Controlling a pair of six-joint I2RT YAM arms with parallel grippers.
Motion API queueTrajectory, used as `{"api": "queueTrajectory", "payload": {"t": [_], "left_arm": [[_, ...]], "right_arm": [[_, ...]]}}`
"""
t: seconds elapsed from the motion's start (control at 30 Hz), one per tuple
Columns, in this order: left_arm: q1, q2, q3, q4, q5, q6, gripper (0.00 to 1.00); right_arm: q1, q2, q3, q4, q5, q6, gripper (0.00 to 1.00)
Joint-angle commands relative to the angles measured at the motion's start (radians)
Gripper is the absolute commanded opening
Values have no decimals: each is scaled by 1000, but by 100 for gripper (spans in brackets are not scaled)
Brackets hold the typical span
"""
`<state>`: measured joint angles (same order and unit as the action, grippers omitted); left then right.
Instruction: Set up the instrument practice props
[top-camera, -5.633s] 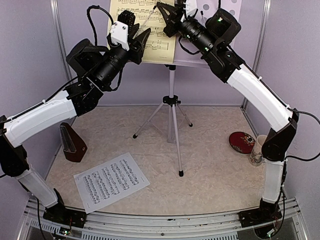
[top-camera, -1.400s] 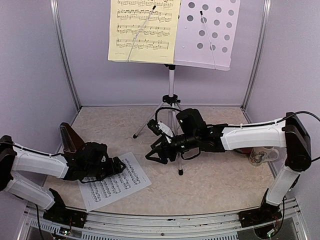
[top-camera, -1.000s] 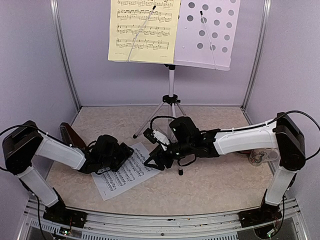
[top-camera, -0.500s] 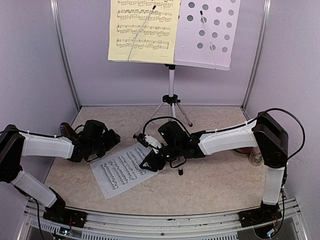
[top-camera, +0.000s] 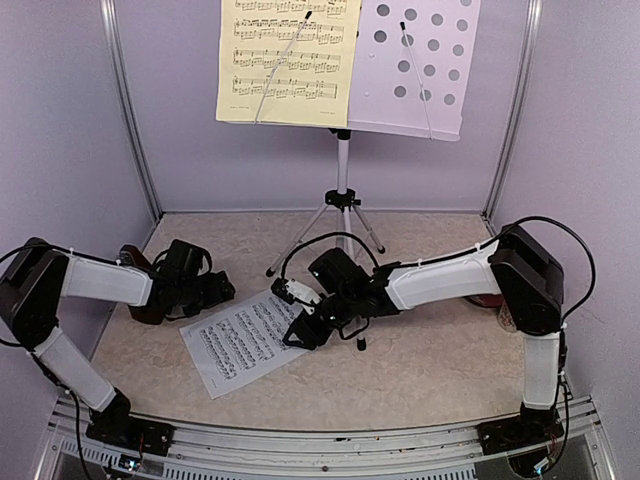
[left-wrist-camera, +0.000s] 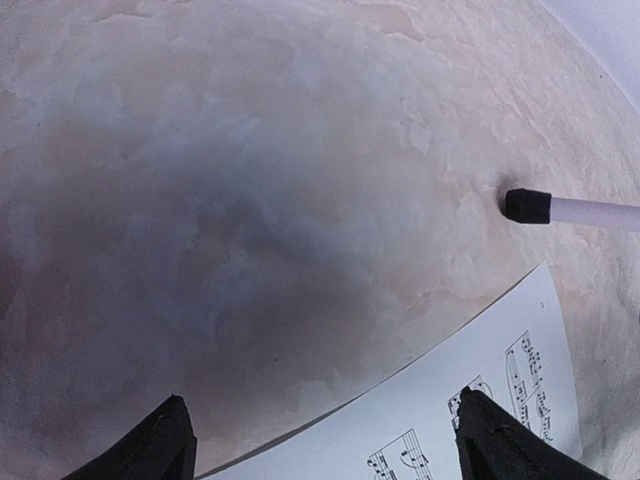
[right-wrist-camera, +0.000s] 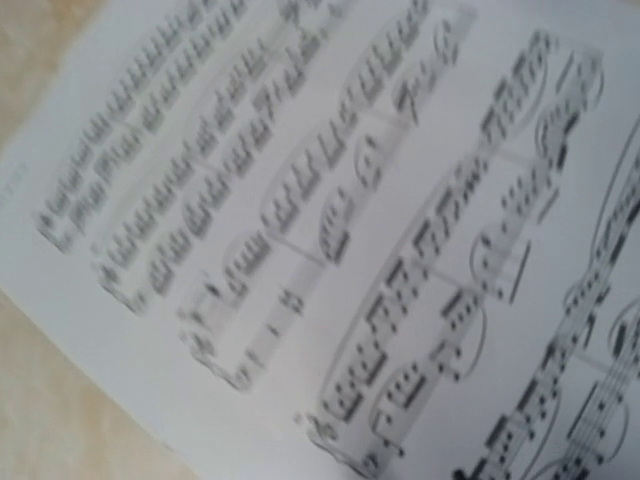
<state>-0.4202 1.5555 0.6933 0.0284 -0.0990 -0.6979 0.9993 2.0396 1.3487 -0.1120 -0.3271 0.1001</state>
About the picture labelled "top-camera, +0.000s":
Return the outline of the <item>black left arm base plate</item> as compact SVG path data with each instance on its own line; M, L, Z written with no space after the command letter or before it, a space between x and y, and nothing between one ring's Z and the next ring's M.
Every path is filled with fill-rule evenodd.
M108 445L166 457L174 431L174 427L168 423L132 417L121 425L91 422L86 435Z

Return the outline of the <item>white perforated music stand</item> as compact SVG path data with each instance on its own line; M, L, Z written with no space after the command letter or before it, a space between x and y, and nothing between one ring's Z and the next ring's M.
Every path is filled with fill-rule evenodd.
M349 148L355 132L372 132L455 142L469 82L480 19L477 1L367 1L362 6L349 101L348 123L334 130L337 181L322 210L334 209L333 230L353 232L366 217L348 185ZM283 258L310 240L299 230L268 268L274 281ZM356 260L365 253L351 240L334 238ZM373 230L362 238L373 255L384 246Z

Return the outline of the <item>yellow sheet music page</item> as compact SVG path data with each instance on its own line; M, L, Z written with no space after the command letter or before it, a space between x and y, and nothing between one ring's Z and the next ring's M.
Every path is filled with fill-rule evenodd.
M362 4L224 1L216 118L343 128Z

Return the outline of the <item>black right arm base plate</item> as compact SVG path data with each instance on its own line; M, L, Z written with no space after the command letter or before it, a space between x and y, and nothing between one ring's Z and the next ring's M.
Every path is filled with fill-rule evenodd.
M564 428L559 420L526 420L516 416L483 422L477 426L477 432L483 454L493 455L560 438Z

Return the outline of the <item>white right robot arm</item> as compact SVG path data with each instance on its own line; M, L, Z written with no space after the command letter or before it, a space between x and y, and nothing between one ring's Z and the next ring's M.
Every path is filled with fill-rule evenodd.
M565 304L565 271L525 224L540 222L567 234L583 250L589 271L586 292L572 306ZM308 267L317 288L288 275L301 251L332 238L358 244L369 257L365 270L340 247L320 254ZM494 236L449 254L382 264L357 235L336 231L294 247L282 260L271 290L286 303L301 306L282 341L303 351L324 346L333 334L343 341L365 332L345 331L355 320L371 323L417 307L474 296L497 296L507 307L516 333L524 340L523 391L511 433L523 444L535 442L558 418L557 403L567 390L564 378L566 322L594 293L595 256L587 242L568 225L542 215L530 215L505 225Z

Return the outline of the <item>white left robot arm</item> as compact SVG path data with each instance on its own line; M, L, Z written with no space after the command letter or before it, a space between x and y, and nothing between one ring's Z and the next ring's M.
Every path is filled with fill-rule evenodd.
M124 304L147 325L191 318L230 301L235 288L213 269L204 248L173 240L149 261L133 245L107 260L37 237L3 255L1 319L13 338L55 381L89 408L91 423L121 445L140 434L128 398L101 374L62 331L57 318L63 298Z

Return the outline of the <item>white sheet music page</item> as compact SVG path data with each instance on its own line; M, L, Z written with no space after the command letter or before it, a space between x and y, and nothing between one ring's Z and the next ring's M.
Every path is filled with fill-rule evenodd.
M217 399L305 353L283 337L304 309L263 291L180 329L209 396Z

